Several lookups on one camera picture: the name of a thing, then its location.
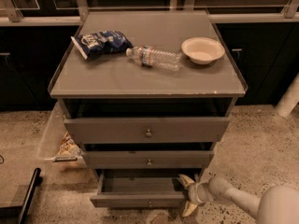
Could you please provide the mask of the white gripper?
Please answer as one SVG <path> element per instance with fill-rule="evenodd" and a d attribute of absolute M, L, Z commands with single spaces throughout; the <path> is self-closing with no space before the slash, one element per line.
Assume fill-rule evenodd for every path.
<path fill-rule="evenodd" d="M 178 175 L 178 181 L 188 191 L 189 200 L 185 203 L 182 216 L 188 217 L 191 215 L 198 204 L 208 201 L 208 184 L 194 182 L 193 179 L 184 174 Z"/>

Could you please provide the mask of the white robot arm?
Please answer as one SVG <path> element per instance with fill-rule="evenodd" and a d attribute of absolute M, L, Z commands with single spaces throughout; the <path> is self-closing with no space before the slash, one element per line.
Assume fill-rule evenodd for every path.
<path fill-rule="evenodd" d="M 195 182 L 184 174 L 178 181 L 188 198 L 182 215 L 189 216 L 204 203 L 233 203 L 256 220 L 257 224 L 299 224 L 299 191 L 288 186 L 274 186 L 261 198 L 235 188 L 226 179 L 214 176 L 207 183 Z"/>

